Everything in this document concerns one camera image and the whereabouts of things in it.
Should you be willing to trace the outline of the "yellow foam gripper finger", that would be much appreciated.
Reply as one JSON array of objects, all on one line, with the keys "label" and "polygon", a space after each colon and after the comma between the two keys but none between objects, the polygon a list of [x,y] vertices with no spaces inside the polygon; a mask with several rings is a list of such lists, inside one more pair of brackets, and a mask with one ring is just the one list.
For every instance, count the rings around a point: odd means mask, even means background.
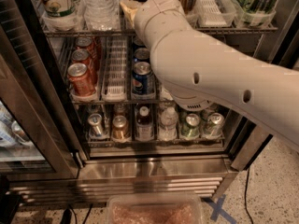
[{"label": "yellow foam gripper finger", "polygon": [[120,0],[120,6],[126,19],[133,25],[136,12],[141,8],[142,4],[134,0]]}]

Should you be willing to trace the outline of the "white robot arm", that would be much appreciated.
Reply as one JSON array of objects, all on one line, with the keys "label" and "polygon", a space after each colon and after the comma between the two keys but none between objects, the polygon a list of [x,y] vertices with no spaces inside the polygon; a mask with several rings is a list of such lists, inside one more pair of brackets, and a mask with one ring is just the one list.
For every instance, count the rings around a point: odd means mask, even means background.
[{"label": "white robot arm", "polygon": [[194,30],[179,0],[120,0],[150,51],[154,75],[185,109],[233,109],[299,148],[299,73],[265,63]]}]

